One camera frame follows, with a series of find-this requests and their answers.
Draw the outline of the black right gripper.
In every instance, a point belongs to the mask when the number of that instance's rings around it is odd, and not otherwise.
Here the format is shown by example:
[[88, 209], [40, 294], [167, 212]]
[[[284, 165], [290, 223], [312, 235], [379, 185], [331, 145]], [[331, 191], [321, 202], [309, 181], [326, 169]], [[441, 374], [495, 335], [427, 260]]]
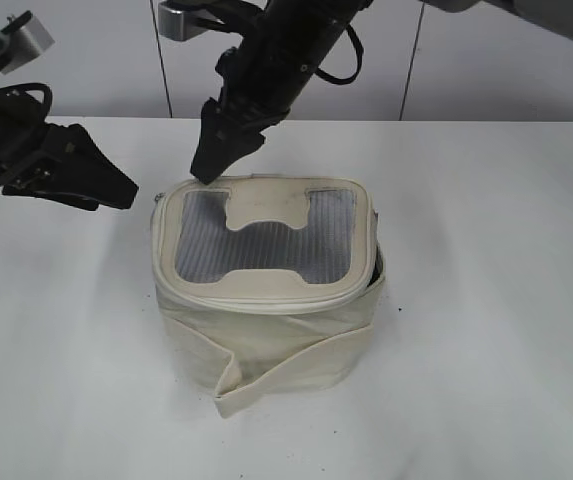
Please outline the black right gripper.
[[346, 22], [325, 14], [268, 14], [253, 35], [218, 60], [223, 80], [217, 100], [201, 111], [200, 136], [191, 174], [212, 183], [265, 142], [260, 130], [284, 120], [304, 87], [316, 76], [336, 86], [346, 79], [321, 68]]

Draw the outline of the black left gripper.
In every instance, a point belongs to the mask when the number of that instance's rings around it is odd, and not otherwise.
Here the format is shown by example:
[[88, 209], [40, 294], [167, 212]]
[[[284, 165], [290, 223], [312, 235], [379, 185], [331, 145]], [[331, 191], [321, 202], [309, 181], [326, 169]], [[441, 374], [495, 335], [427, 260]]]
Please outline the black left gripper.
[[45, 84], [0, 88], [2, 194], [86, 211], [100, 206], [130, 209], [138, 185], [110, 162], [80, 124], [50, 126], [46, 117], [52, 102], [52, 90]]

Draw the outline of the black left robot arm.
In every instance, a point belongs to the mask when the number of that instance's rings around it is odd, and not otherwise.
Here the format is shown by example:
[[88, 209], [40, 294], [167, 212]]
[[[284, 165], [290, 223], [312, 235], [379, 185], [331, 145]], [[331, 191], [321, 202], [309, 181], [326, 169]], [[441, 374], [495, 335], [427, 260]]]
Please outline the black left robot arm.
[[[0, 33], [0, 72], [12, 56]], [[80, 124], [47, 120], [53, 93], [39, 82], [0, 88], [0, 191], [81, 210], [129, 209], [137, 184], [102, 153]]]

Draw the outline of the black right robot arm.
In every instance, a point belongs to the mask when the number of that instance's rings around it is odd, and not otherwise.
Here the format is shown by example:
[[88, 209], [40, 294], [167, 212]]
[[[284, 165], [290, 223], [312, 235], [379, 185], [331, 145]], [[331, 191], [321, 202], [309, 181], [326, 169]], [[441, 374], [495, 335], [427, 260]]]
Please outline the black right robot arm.
[[202, 107], [191, 174], [210, 184], [257, 151], [264, 130], [288, 116], [311, 77], [338, 86], [354, 82], [354, 75], [334, 77], [320, 65], [342, 35], [353, 44], [356, 64], [363, 64], [364, 48], [351, 22], [369, 6], [367, 1], [270, 1], [263, 8], [247, 1], [180, 2], [183, 11], [210, 14], [202, 28], [243, 38], [217, 62], [223, 85]]

